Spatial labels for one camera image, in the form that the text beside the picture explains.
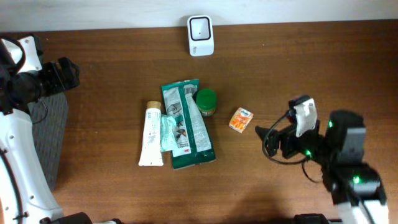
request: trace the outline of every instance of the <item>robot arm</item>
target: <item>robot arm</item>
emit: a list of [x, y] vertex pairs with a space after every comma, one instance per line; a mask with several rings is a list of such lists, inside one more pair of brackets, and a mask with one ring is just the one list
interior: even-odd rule
[[30, 116], [0, 113], [0, 190], [6, 223], [40, 223], [63, 217], [35, 151]]
[[[280, 119], [292, 123], [281, 131], [256, 127], [263, 140], [263, 152], [279, 164], [300, 164], [313, 160], [322, 166], [323, 184], [331, 193], [343, 223], [388, 224], [387, 197], [379, 174], [363, 163], [366, 128], [360, 115], [333, 111], [325, 137], [319, 135], [315, 103], [309, 96], [289, 102], [289, 110]], [[278, 149], [285, 159], [301, 153], [298, 162], [273, 159]]]
[[35, 151], [27, 104], [79, 85], [67, 58], [42, 63], [40, 40], [0, 40], [0, 197], [6, 223], [49, 223], [63, 217]]

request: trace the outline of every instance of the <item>small jar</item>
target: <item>small jar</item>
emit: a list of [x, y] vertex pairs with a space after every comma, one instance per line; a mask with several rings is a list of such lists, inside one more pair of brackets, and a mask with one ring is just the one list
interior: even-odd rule
[[217, 95], [213, 90], [200, 90], [197, 94], [197, 105], [202, 116], [211, 116], [216, 111]]

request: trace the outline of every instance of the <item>white wall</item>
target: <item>white wall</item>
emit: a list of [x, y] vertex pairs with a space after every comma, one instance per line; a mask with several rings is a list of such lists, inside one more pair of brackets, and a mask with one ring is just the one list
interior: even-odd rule
[[398, 0], [0, 0], [0, 31], [397, 19]]

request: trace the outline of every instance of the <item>green jar lid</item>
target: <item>green jar lid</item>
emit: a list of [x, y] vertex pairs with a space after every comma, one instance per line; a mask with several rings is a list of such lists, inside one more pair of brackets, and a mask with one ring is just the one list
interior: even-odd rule
[[197, 105], [201, 110], [212, 110], [216, 108], [217, 95], [213, 90], [200, 90], [197, 94]]

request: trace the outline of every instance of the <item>small orange box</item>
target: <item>small orange box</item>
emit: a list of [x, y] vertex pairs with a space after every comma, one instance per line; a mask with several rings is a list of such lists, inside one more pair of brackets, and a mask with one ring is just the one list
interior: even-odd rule
[[253, 118], [253, 113], [245, 110], [243, 108], [239, 108], [234, 116], [231, 118], [229, 122], [229, 126], [239, 133], [242, 133], [246, 126], [249, 124], [250, 120]]

